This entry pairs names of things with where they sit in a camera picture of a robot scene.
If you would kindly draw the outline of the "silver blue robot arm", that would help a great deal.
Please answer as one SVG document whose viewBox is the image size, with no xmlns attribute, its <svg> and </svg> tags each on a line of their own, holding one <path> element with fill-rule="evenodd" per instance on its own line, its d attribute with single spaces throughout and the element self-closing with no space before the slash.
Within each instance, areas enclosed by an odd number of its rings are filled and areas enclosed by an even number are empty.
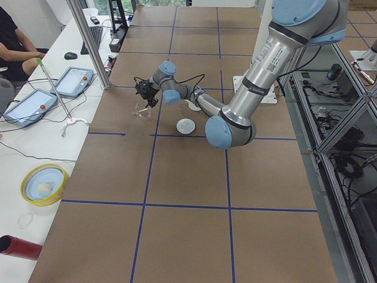
<svg viewBox="0 0 377 283">
<path fill-rule="evenodd" d="M 273 1 L 268 37 L 229 104 L 222 104 L 197 85 L 179 84 L 171 61 L 162 62 L 148 80 L 137 82 L 136 93 L 150 106 L 157 104 L 154 97 L 159 91 L 167 104 L 188 100 L 209 116 L 205 133 L 213 147 L 244 146 L 256 135 L 252 114 L 296 50 L 341 41 L 348 10 L 349 1 Z"/>
</svg>

